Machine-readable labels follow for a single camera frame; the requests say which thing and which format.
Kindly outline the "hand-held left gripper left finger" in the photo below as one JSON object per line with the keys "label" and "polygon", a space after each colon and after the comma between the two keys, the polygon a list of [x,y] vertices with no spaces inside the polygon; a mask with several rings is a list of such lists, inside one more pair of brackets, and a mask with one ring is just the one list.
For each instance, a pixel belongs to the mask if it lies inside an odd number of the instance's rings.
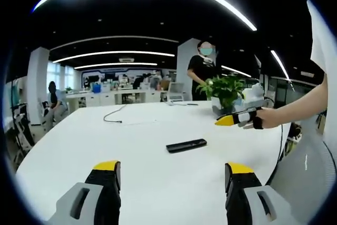
{"label": "hand-held left gripper left finger", "polygon": [[120,190],[120,161],[101,162],[59,198],[48,224],[118,224]]}

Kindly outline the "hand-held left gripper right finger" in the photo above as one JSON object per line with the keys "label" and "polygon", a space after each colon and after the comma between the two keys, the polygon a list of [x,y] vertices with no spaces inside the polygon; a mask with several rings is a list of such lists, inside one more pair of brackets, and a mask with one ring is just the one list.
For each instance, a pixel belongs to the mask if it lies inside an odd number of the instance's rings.
{"label": "hand-held left gripper right finger", "polygon": [[261,185],[254,171],[226,163],[225,193],[228,224],[292,224],[289,203],[269,185]]}

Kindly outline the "person's right hand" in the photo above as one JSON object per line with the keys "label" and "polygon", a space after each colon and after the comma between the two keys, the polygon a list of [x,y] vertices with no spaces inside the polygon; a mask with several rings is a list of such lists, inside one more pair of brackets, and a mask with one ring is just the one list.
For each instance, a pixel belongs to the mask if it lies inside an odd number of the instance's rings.
{"label": "person's right hand", "polygon": [[271,129],[288,121],[282,109],[261,108],[257,110],[253,120],[247,123],[244,129]]}

